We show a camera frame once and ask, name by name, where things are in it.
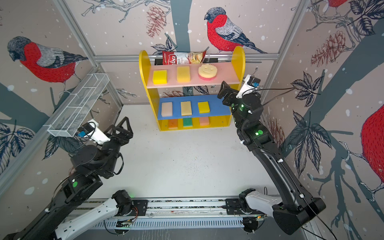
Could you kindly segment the small yellow square sponge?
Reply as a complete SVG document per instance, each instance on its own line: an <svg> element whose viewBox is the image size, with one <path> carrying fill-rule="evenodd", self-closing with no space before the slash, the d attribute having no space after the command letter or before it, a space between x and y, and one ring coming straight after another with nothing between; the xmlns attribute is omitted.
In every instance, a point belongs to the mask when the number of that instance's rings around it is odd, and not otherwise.
<svg viewBox="0 0 384 240"><path fill-rule="evenodd" d="M209 102L198 102L199 114L208 114L210 113Z"/></svg>

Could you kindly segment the smiley face sponge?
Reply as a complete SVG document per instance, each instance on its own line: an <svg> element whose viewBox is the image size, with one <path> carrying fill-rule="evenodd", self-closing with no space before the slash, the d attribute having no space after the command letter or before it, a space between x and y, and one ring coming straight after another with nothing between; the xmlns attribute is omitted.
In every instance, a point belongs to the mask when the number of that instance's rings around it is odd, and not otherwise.
<svg viewBox="0 0 384 240"><path fill-rule="evenodd" d="M211 64L203 64L198 68L198 75L204 81L213 80L217 76L217 73L217 67Z"/></svg>

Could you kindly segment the salmon orange sponge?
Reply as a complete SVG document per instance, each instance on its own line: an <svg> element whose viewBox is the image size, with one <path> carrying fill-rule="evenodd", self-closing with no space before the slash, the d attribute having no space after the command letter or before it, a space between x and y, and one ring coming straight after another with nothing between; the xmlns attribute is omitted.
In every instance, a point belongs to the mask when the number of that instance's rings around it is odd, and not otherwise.
<svg viewBox="0 0 384 240"><path fill-rule="evenodd" d="M210 119L209 117L202 117L199 118L200 126L209 126L210 125Z"/></svg>

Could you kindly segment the pale yellow sponge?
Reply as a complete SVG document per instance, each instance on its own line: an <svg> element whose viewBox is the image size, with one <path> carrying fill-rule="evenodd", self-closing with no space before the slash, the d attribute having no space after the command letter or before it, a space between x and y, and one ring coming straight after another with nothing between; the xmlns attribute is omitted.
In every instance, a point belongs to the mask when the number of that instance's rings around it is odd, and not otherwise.
<svg viewBox="0 0 384 240"><path fill-rule="evenodd" d="M181 116L192 115L192 104L190 101L181 102Z"/></svg>

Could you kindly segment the green scrub sponge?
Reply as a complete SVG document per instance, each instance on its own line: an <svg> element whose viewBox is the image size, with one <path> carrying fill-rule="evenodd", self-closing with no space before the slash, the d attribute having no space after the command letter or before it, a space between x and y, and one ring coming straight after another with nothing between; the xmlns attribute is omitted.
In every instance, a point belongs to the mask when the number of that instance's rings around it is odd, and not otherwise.
<svg viewBox="0 0 384 240"><path fill-rule="evenodd" d="M193 127L193 119L192 118L185 118L185 119L183 119L183 127L184 128L191 128L191 127Z"/></svg>

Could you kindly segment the yellow rectangular sponge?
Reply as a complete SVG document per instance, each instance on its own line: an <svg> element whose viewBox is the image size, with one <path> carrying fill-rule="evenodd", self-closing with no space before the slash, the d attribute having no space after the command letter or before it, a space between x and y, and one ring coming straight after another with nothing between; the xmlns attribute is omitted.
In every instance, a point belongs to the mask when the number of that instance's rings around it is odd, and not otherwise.
<svg viewBox="0 0 384 240"><path fill-rule="evenodd" d="M177 67L177 82L189 83L191 81L190 67L181 66Z"/></svg>

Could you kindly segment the light pink sponge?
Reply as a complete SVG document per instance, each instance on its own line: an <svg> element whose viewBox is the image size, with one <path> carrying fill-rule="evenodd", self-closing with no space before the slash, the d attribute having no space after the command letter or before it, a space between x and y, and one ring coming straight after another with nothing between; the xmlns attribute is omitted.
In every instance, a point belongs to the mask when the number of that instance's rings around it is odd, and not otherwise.
<svg viewBox="0 0 384 240"><path fill-rule="evenodd" d="M173 103L172 102L163 102L162 103L161 116L163 118L173 116Z"/></svg>

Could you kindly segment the orange scrub sponge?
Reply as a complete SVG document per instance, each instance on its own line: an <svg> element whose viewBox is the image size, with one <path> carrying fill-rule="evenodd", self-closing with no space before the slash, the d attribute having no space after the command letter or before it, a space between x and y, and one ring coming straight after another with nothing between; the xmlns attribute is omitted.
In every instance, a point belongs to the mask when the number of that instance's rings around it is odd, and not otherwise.
<svg viewBox="0 0 384 240"><path fill-rule="evenodd" d="M168 120L168 129L169 130L178 129L178 119Z"/></svg>

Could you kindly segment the bright yellow square sponge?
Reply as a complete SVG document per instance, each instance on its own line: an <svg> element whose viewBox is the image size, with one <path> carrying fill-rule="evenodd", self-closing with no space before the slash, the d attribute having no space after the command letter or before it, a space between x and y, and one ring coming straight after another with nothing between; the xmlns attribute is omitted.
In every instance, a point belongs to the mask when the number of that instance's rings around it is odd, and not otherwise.
<svg viewBox="0 0 384 240"><path fill-rule="evenodd" d="M153 84L154 85L165 85L168 80L167 70L156 70L153 71Z"/></svg>

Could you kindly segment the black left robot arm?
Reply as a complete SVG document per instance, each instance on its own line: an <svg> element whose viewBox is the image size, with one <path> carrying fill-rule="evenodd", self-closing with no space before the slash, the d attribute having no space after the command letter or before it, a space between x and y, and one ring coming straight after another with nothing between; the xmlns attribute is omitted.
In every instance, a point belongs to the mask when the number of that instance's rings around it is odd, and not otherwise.
<svg viewBox="0 0 384 240"><path fill-rule="evenodd" d="M84 144L75 150L71 157L74 173L58 185L50 203L27 227L6 235L6 240L59 240L55 232L59 224L102 186L102 179L121 173L115 172L117 160L123 156L120 149L134 136L129 118L104 132L98 126L91 120L79 127L79 136L88 136L96 145Z"/></svg>

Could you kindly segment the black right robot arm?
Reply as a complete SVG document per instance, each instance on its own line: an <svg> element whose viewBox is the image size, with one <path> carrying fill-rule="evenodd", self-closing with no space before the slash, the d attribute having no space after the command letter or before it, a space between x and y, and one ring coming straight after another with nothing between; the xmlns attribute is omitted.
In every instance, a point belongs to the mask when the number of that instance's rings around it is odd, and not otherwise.
<svg viewBox="0 0 384 240"><path fill-rule="evenodd" d="M268 129L260 122L264 107L256 89L241 93L222 82L218 99L231 108L241 144L261 162L275 184L279 197L250 188L239 194L239 210L259 211L274 218L280 229L292 235L326 208L313 197L288 167Z"/></svg>

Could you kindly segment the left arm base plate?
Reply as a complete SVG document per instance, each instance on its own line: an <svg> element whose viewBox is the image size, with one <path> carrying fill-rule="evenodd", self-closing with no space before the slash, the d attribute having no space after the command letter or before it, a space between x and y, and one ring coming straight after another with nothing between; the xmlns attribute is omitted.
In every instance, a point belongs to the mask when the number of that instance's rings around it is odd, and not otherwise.
<svg viewBox="0 0 384 240"><path fill-rule="evenodd" d="M147 213L148 200L133 200L129 208L126 210L119 210L115 217L144 217Z"/></svg>

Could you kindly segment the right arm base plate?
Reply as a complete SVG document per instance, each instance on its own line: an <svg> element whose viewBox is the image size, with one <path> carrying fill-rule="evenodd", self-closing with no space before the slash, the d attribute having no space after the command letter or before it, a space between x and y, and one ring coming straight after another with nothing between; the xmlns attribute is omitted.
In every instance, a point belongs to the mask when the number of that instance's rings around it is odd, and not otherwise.
<svg viewBox="0 0 384 240"><path fill-rule="evenodd" d="M264 213L258 210L252 210L249 208L242 207L239 199L225 199L225 203L222 206L226 210L227 215L261 215L265 216Z"/></svg>

